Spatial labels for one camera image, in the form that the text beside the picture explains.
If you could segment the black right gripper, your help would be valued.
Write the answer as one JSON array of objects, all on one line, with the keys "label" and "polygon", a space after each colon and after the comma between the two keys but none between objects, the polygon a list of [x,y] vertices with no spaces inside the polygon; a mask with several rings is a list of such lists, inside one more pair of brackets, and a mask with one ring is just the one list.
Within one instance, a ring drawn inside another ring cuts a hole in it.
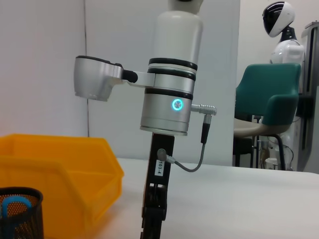
[{"label": "black right gripper", "polygon": [[153,134],[145,183],[141,239],[160,239],[162,222],[166,219],[167,188],[171,164],[158,160],[157,152],[164,149],[172,156],[174,136]]}]

